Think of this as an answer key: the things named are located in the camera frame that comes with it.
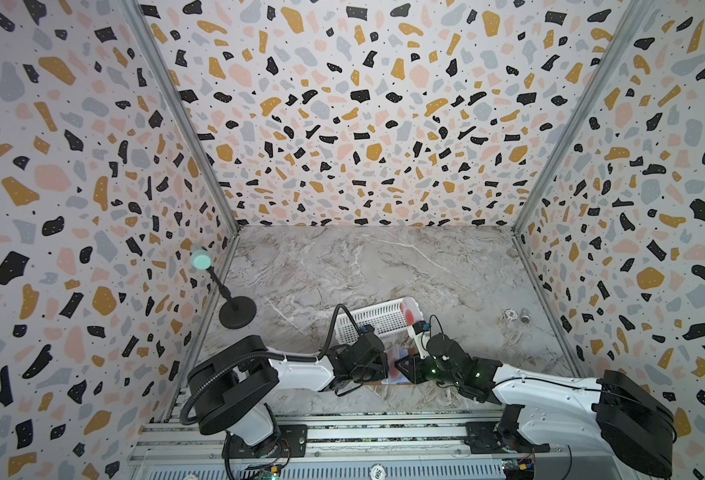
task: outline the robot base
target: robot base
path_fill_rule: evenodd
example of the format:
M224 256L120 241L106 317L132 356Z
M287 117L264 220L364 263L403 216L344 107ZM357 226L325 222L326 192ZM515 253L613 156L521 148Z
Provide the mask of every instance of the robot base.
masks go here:
M307 425L281 425L280 426L280 457L281 458L300 458L304 457L307 447ZM263 458L274 458L276 455L267 452L267 456ZM224 458L224 449L222 449L222 458ZM232 436L230 441L230 458L259 458L254 455L252 448L247 446L241 437Z

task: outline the ventilated metal panel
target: ventilated metal panel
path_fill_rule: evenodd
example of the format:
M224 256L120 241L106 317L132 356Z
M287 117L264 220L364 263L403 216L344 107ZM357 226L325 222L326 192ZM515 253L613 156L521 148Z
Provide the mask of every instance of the ventilated metal panel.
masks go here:
M297 462L289 464L281 480L367 480L371 466L379 464L387 470L387 480L503 480L501 460L493 458L464 460L410 460L383 462ZM253 471L242 471L232 466L240 480ZM224 466L157 466L148 477L150 480L183 480L193 473L199 480L226 480Z

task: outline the side wall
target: side wall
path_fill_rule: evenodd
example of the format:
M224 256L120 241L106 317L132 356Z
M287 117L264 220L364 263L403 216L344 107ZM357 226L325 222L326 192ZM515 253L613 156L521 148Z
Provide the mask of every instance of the side wall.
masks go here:
M107 0L0 2L0 478L121 475L168 402L226 242L189 151Z
M509 224L629 2L148 0L241 224Z
M658 6L521 238L585 370L621 370L667 405L675 477L701 479L705 1Z

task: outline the white plastic basket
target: white plastic basket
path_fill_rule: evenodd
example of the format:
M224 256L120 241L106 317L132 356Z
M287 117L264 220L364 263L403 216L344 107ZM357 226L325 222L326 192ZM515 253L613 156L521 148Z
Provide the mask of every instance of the white plastic basket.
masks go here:
M414 322L424 320L419 310L419 304L410 296L377 303L376 305L353 310L350 313L352 318L355 319L357 326L373 326L376 335L380 338L402 332ZM339 311L336 317L334 331L336 332L336 340L339 343L351 345L357 340L355 327L342 310Z

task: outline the perforated tray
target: perforated tray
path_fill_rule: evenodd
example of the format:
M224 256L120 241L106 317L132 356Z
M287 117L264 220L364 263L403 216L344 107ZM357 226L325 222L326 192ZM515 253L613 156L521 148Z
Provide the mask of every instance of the perforated tray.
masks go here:
M376 305L350 312L358 326L371 325L379 338L402 332L414 322L424 320L419 304L410 296L377 303ZM352 344L357 340L357 332L347 314L339 311L336 317L336 340L339 343Z

